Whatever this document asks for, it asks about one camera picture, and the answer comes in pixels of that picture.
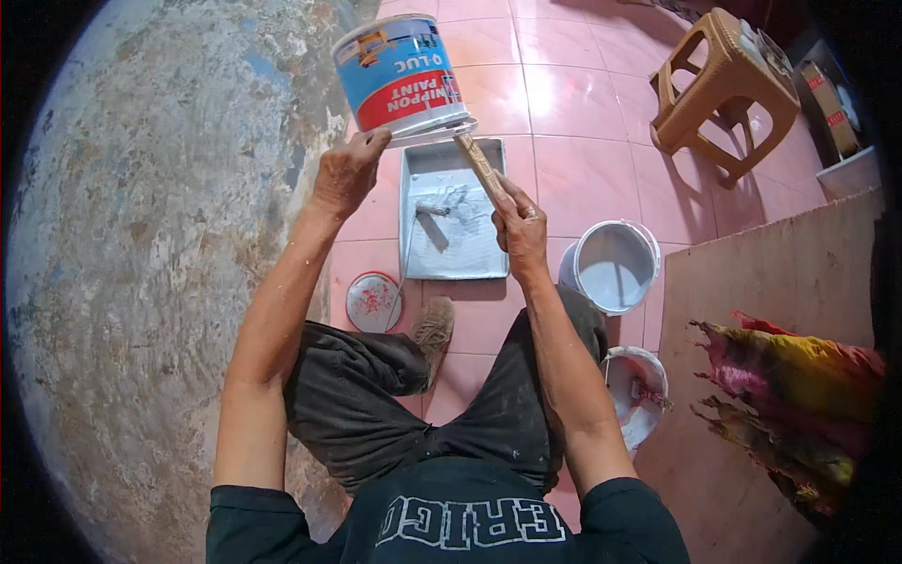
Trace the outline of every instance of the plywood board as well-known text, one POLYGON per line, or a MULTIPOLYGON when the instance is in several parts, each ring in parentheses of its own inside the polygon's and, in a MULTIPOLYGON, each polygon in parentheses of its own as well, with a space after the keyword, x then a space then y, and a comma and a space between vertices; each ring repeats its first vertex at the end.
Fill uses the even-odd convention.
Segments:
POLYGON ((689 404, 716 391, 690 319, 738 327, 732 310, 801 335, 873 345, 870 248, 878 193, 868 192, 667 256, 660 360, 674 410, 636 457, 674 514, 692 561, 795 562, 815 530, 738 446, 689 404))

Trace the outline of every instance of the peeling paint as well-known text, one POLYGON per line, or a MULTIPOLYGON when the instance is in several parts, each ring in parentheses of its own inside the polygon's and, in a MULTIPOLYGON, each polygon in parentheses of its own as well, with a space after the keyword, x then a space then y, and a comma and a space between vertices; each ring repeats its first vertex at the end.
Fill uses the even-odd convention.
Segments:
MULTIPOLYGON (((344 135, 341 35, 312 0, 111 0, 38 115, 7 330, 54 488, 106 561, 203 559, 238 326, 344 135)), ((326 539, 344 493, 294 439, 286 481, 326 539)))

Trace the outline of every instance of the brown stool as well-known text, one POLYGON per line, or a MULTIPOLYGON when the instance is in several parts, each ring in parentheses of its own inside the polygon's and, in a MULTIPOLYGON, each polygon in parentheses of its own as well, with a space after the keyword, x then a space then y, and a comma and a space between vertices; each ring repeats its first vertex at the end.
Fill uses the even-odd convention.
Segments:
POLYGON ((692 147, 727 171, 721 186, 729 190, 786 137, 799 111, 796 89, 789 78, 779 76, 768 64, 746 52, 739 43, 741 34, 740 21, 735 16, 714 8, 686 33, 650 80, 658 93, 658 115, 651 122, 651 141, 666 154, 692 147), (699 68, 689 62, 689 56, 702 39, 708 41, 708 59, 699 68), (677 69, 695 75, 683 92, 673 85, 673 71, 677 69), (773 124, 770 135, 757 147, 748 113, 755 102, 768 111, 773 124), (720 123, 728 129, 742 124, 748 150, 744 159, 737 159, 698 133, 715 110, 720 123))

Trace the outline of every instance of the shoe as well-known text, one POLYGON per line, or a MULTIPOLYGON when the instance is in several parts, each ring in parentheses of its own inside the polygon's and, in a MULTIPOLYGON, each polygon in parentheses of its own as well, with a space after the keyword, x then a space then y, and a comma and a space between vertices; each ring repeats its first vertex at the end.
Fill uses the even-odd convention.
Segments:
POLYGON ((420 393, 428 392, 435 383, 453 332, 454 303, 451 299, 440 296, 427 301, 410 330, 413 342, 423 351, 429 362, 429 382, 426 389, 420 393))

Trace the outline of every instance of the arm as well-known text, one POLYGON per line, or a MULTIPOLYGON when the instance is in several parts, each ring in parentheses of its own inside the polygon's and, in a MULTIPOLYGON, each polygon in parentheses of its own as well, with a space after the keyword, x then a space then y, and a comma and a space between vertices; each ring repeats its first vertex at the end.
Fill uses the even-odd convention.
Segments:
POLYGON ((284 488, 288 422, 282 390, 329 249, 375 185, 379 157, 390 140, 389 130, 377 129, 323 154, 313 194, 238 330, 225 373, 214 485, 284 488))
POLYGON ((636 477, 636 471, 604 376, 576 334, 551 281, 545 213, 509 180, 500 174, 499 179, 511 198, 498 202, 492 222, 526 298, 548 418, 565 444, 567 467, 582 500, 601 482, 636 477))

